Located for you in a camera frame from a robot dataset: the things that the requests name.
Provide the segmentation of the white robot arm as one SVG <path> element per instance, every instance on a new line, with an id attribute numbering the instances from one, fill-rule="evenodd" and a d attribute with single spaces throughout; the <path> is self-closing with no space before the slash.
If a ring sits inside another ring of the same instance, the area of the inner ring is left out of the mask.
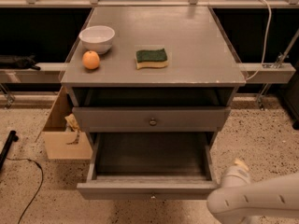
<path id="1" fill-rule="evenodd" d="M 252 183 L 249 167 L 235 159 L 206 206 L 221 224 L 257 224 L 259 216 L 299 218 L 299 173 Z"/>

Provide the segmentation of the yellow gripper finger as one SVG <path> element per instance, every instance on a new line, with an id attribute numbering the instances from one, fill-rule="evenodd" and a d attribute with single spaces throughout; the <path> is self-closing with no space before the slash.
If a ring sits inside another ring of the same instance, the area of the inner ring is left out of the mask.
<path id="1" fill-rule="evenodd" d="M 246 172 L 249 171 L 249 167 L 242 160 L 240 160 L 240 159 L 235 159 L 234 165 L 241 167 Z"/>

